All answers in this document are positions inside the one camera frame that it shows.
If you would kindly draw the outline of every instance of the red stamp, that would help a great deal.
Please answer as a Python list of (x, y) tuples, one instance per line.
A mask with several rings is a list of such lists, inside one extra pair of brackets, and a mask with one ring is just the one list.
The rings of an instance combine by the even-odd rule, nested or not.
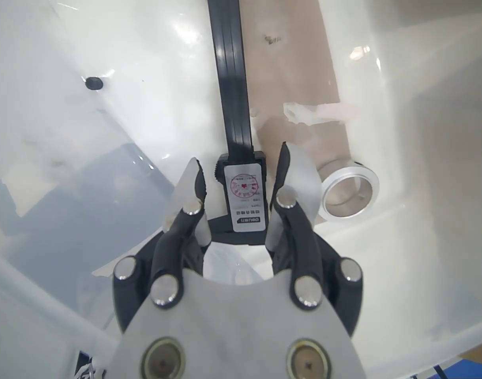
[(236, 197), (249, 198), (259, 191), (259, 184), (254, 175), (241, 173), (232, 178), (230, 190)]

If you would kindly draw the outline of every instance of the circular metal mount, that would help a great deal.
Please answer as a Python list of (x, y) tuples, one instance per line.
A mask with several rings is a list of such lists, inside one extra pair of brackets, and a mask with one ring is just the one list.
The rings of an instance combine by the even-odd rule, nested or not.
[(114, 267), (113, 274), (116, 279), (125, 280), (130, 278), (136, 269), (137, 260), (134, 256), (121, 259)]
[(276, 194), (276, 202), (280, 207), (290, 209), (297, 204), (297, 193), (291, 186), (282, 186)]
[(319, 170), (322, 178), (320, 216), (343, 221), (371, 208), (379, 193), (377, 175), (351, 159), (333, 161)]
[(184, 371), (185, 352), (175, 339), (159, 339), (143, 355), (141, 373), (145, 379), (179, 379)]
[(203, 202), (198, 198), (193, 198), (185, 203), (183, 212), (188, 215), (197, 215), (203, 209)]
[(294, 288), (297, 299), (306, 307), (315, 308), (322, 302), (322, 287), (315, 278), (301, 276), (295, 280)]
[(344, 278), (350, 282), (358, 282), (362, 279), (362, 269), (360, 265), (348, 257), (341, 260), (341, 273)]
[(174, 301), (178, 291), (179, 284), (176, 277), (166, 274), (154, 280), (149, 291), (149, 296), (155, 305), (164, 307)]
[(328, 379), (329, 359), (322, 347), (311, 340), (299, 340), (288, 351), (287, 371), (291, 379)]

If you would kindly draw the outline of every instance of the black rubber plug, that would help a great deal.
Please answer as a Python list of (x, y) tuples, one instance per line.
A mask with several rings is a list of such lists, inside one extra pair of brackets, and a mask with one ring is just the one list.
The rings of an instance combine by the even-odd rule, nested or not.
[(104, 86), (102, 79), (97, 76), (88, 77), (84, 84), (89, 90), (100, 90)]

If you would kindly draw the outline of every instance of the white container wall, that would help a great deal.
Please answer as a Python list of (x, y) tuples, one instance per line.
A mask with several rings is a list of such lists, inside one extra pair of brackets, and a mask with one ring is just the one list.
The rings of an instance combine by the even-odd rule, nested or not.
[[(482, 0), (318, 4), (358, 112), (331, 126), (381, 191), (364, 218), (315, 230), (364, 271), (368, 377), (409, 376), (482, 342)], [(225, 152), (206, 0), (0, 0), (0, 295), (71, 346), (109, 361), (113, 262), (158, 231), (192, 156), (208, 217), (225, 213)], [(270, 276), (264, 248), (207, 260), (217, 281)]]

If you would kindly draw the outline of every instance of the dirt stain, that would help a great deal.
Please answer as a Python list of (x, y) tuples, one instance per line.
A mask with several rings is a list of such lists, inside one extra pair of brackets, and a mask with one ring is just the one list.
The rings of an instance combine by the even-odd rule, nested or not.
[(276, 36), (275, 38), (273, 38), (272, 36), (264, 36), (264, 40), (272, 45), (273, 43), (277, 43), (281, 40), (281, 38), (279, 36)]

